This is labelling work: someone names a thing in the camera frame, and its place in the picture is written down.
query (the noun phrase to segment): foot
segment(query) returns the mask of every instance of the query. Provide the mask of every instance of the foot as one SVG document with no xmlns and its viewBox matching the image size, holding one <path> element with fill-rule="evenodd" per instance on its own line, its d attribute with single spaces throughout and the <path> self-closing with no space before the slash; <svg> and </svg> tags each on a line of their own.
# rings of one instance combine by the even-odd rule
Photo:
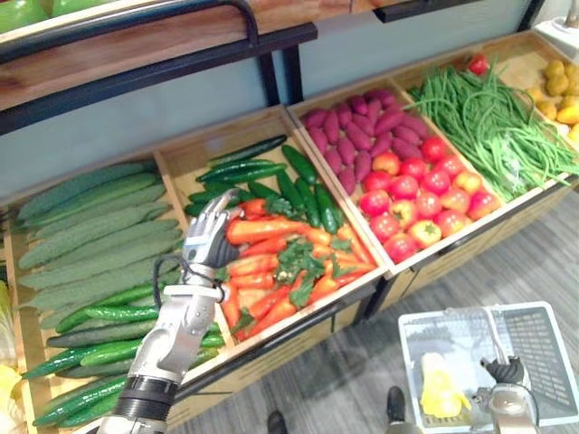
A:
<svg viewBox="0 0 579 434">
<path fill-rule="evenodd" d="M 268 434 L 288 434 L 283 415 L 275 410 L 268 417 Z"/>
</svg>

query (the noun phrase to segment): gray wall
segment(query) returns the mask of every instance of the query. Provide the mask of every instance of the gray wall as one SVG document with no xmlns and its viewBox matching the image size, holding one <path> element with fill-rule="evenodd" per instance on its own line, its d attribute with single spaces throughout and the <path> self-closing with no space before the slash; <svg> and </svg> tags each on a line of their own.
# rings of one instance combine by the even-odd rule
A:
<svg viewBox="0 0 579 434">
<path fill-rule="evenodd" d="M 512 33 L 527 1 L 484 0 L 390 24 L 381 24 L 373 14 L 320 22 L 319 39 L 301 46 L 305 94 Z M 280 66 L 278 53 L 274 60 Z M 264 104 L 256 62 L 248 60 L 20 129 L 0 137 L 0 204 L 86 165 L 261 109 Z"/>
</svg>

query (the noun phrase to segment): vegetable pile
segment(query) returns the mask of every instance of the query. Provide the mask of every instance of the vegetable pile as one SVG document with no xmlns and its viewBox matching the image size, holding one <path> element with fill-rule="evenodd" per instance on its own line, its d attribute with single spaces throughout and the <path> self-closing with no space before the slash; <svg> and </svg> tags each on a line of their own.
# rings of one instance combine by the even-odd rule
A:
<svg viewBox="0 0 579 434">
<path fill-rule="evenodd" d="M 563 172 L 579 174 L 555 126 L 525 108 L 518 96 L 532 102 L 528 94 L 501 84 L 492 69 L 485 76 L 437 70 L 410 93 L 505 202 Z"/>
</svg>

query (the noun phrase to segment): yellow item in basket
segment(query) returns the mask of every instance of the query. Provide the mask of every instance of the yellow item in basket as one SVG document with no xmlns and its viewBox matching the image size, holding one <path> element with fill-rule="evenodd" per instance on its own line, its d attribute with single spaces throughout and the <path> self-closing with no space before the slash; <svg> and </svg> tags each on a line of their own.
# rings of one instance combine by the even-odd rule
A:
<svg viewBox="0 0 579 434">
<path fill-rule="evenodd" d="M 435 418 L 454 418 L 462 407 L 470 410 L 470 402 L 452 379 L 451 368 L 438 353 L 422 356 L 422 397 L 420 403 L 424 414 Z"/>
</svg>

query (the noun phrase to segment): red tomato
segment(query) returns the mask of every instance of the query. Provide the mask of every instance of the red tomato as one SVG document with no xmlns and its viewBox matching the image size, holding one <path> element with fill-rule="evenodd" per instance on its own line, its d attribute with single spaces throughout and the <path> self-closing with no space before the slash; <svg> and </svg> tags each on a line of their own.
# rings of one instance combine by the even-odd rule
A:
<svg viewBox="0 0 579 434">
<path fill-rule="evenodd" d="M 442 211 L 442 203 L 439 197 L 431 192 L 422 192 L 416 198 L 416 208 L 421 219 L 431 219 Z"/>
<path fill-rule="evenodd" d="M 390 257 L 390 259 L 397 264 L 405 259 L 410 258 L 414 253 L 418 251 L 418 246 L 416 241 L 406 234 L 397 233 L 390 240 L 384 243 L 384 250 Z"/>
<path fill-rule="evenodd" d="M 470 198 L 470 207 L 467 215 L 472 220 L 478 220 L 495 211 L 500 206 L 498 197 L 484 191 L 476 192 Z"/>
<path fill-rule="evenodd" d="M 442 239 L 442 231 L 430 220 L 420 220 L 408 230 L 421 249 L 426 249 Z"/>
<path fill-rule="evenodd" d="M 390 214 L 376 215 L 370 220 L 370 229 L 380 242 L 386 242 L 400 230 L 400 223 Z"/>
<path fill-rule="evenodd" d="M 446 155 L 446 144 L 440 137 L 428 137 L 420 146 L 422 155 L 429 163 L 436 163 Z"/>
<path fill-rule="evenodd" d="M 406 229 L 418 219 L 418 210 L 412 201 L 396 201 L 388 210 L 399 223 L 400 229 Z"/>
<path fill-rule="evenodd" d="M 457 156 L 445 156 L 442 160 L 440 160 L 434 170 L 441 169 L 449 176 L 451 179 L 454 179 L 456 175 L 464 170 L 464 165 L 460 162 L 460 159 Z"/>
<path fill-rule="evenodd" d="M 451 178 L 449 174 L 442 170 L 433 170 L 424 176 L 420 183 L 420 188 L 424 192 L 431 192 L 434 194 L 444 194 L 451 186 Z"/>
<path fill-rule="evenodd" d="M 441 203 L 447 210 L 465 213 L 469 210 L 470 196 L 460 188 L 451 187 L 448 192 L 441 196 Z"/>
<path fill-rule="evenodd" d="M 440 226 L 442 237 L 446 238 L 467 225 L 467 216 L 462 212 L 448 210 L 438 214 L 434 222 Z"/>
<path fill-rule="evenodd" d="M 398 199 L 413 199 L 418 194 L 418 181 L 409 175 L 397 176 L 388 186 L 388 193 Z"/>
<path fill-rule="evenodd" d="M 386 172 L 372 172 L 364 179 L 364 191 L 387 190 L 392 176 Z"/>
<path fill-rule="evenodd" d="M 360 208 L 370 217 L 380 215 L 388 211 L 390 205 L 390 196 L 384 190 L 373 190 L 360 198 Z"/>
<path fill-rule="evenodd" d="M 394 152 L 384 152 L 374 159 L 372 170 L 380 170 L 392 176 L 398 175 L 398 172 L 400 172 L 400 158 Z"/>
<path fill-rule="evenodd" d="M 463 170 L 456 175 L 456 178 L 452 181 L 452 185 L 461 188 L 468 194 L 475 194 L 482 186 L 482 178 L 479 174 Z"/>
<path fill-rule="evenodd" d="M 428 172 L 427 164 L 416 156 L 405 159 L 400 167 L 400 173 L 402 175 L 409 175 L 416 181 L 420 181 L 422 177 L 426 175 L 426 172 Z"/>
</svg>

